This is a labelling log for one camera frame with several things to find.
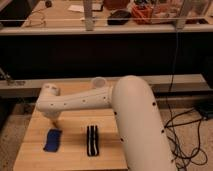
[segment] clutter on shelf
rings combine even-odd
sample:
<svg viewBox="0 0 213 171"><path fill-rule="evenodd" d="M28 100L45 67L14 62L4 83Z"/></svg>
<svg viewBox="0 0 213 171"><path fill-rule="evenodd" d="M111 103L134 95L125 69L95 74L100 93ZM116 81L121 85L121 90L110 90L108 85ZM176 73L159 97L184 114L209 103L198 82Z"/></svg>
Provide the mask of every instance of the clutter on shelf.
<svg viewBox="0 0 213 171"><path fill-rule="evenodd" d="M208 10L211 0L134 0L132 17L137 24L157 24L175 21L184 5L189 9L187 18L197 20Z"/></svg>

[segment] cable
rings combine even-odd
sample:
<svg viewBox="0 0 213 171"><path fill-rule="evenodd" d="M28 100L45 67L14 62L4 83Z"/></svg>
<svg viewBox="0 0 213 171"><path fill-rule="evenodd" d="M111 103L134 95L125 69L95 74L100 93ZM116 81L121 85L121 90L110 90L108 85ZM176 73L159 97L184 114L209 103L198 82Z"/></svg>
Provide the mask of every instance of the cable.
<svg viewBox="0 0 213 171"><path fill-rule="evenodd" d="M44 11L45 9L47 9L47 8L41 8L41 9L38 9L38 10L36 10L36 11L33 11L32 13L31 13L31 15L28 17L28 19L29 19L29 24L28 25L26 25L26 27L36 27L36 26L40 26L40 25L46 25L46 21L45 21L45 14L42 12L42 11ZM38 24L32 24L32 19L31 19L31 17L32 17L32 15L33 14L40 14L41 15L41 19L39 19L39 20L41 20L41 23L38 23Z"/></svg>
<svg viewBox="0 0 213 171"><path fill-rule="evenodd" d="M175 118L177 118L177 117L179 117L179 116L182 116L182 115L185 115L185 114L188 114L188 113L191 113L191 112L193 112L193 111L195 111L194 108L193 108L193 109L190 109L190 110L187 110L187 111L185 111L185 112L181 112L181 113L175 115L172 119L170 119L170 120L167 121L167 123L165 124L164 127L167 127L167 126L169 125L169 123L170 123L172 120L174 120Z"/></svg>
<svg viewBox="0 0 213 171"><path fill-rule="evenodd" d="M178 35L178 31L176 30L176 48L175 48L174 58L173 58L173 61L172 61L172 78L171 78L171 83L169 85L168 94L171 93L172 86L173 86L173 83L174 83L175 69L176 69L177 56L178 56L178 49L179 49L179 35ZM171 106L169 104L168 96L166 96L166 103L167 103L168 109L170 111L170 117L171 118L170 118L169 121L167 121L167 123L165 124L164 127L167 130L169 130L172 133L172 136L173 136L173 138L168 136L168 139L174 145L174 149L172 150L172 153L174 155L174 159L172 161L176 162L177 169L180 170L180 171L183 171L183 170L187 171L187 167L189 166L190 163L193 163L193 164L199 165L199 166L206 164L208 162L208 157L207 157L207 154L205 153L205 151L203 149L201 149L201 140L200 140L200 125L201 125L201 122L202 122L203 118L200 118L200 119L197 119L197 120L193 120L193 121L189 121L189 122L185 122L185 123L174 124L174 119L176 119L177 117L182 116L184 114L188 114L188 113L194 111L195 109L190 109L188 111L185 111L185 112L182 112L182 113L179 113L179 114L173 116L173 111L172 111ZM179 137L176 134L175 127L188 125L188 124L193 124L193 123L196 123L196 122L199 122L198 126L197 126L198 146L193 148L193 150L192 150L190 155L186 155L183 152L182 148L181 148L180 140L179 140ZM193 159L200 152L202 152L202 154L204 155L205 160L203 162L201 162L201 163L197 163L197 162L193 161Z"/></svg>

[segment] black object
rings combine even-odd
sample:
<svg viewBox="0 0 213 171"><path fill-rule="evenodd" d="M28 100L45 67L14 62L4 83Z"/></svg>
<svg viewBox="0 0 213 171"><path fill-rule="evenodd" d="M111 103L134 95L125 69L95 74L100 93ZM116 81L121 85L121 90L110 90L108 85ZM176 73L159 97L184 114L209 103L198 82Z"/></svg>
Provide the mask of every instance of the black object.
<svg viewBox="0 0 213 171"><path fill-rule="evenodd" d="M46 145L43 148L44 151L47 152L56 152L58 151L60 145L60 137L61 137L61 130L58 129L50 129L47 134L47 141Z"/></svg>
<svg viewBox="0 0 213 171"><path fill-rule="evenodd" d="M213 118L213 102L201 103L196 106L196 110L207 120Z"/></svg>
<svg viewBox="0 0 213 171"><path fill-rule="evenodd" d="M45 1L45 6L46 6L47 8L52 7L52 1L51 1L51 0L46 0L46 1Z"/></svg>
<svg viewBox="0 0 213 171"><path fill-rule="evenodd" d="M97 125L87 126L87 155L98 156L98 127Z"/></svg>
<svg viewBox="0 0 213 171"><path fill-rule="evenodd" d="M19 27L31 13L31 7L26 0L16 0L0 11L0 20L5 27Z"/></svg>
<svg viewBox="0 0 213 171"><path fill-rule="evenodd" d="M117 10L108 17L107 23L108 25L123 25L129 21L130 17L131 14L128 11Z"/></svg>
<svg viewBox="0 0 213 171"><path fill-rule="evenodd" d="M205 58L202 75L208 85L213 88L213 56Z"/></svg>

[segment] black and white striped object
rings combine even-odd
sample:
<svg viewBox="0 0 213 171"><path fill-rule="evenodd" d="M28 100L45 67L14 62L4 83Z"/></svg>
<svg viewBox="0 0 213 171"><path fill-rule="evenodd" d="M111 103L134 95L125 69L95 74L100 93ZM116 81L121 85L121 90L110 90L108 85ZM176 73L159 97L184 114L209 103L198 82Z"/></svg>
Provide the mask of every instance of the black and white striped object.
<svg viewBox="0 0 213 171"><path fill-rule="evenodd" d="M87 126L87 155L98 156L98 126L90 125Z"/></svg>

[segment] floor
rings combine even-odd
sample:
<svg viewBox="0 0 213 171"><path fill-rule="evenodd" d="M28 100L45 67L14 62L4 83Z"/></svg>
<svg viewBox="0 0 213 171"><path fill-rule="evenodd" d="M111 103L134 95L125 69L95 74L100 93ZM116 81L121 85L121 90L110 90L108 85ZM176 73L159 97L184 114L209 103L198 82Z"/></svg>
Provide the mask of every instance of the floor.
<svg viewBox="0 0 213 171"><path fill-rule="evenodd" d="M173 114L186 111L188 109L173 109ZM164 123L170 119L168 109L160 110ZM19 151L22 139L29 124L31 115L27 112L14 110L9 116L3 130L0 134L0 171L12 171L16 155ZM194 111L190 114L178 117L175 123L188 122L200 118L199 114ZM197 124L180 126L176 132L180 137L183 150L190 154L192 149L197 146ZM201 147L207 153L208 163L204 166L190 164L188 171L212 171L213 170L213 120L203 121L200 129ZM204 156L199 155L193 159L195 162L201 162Z"/></svg>

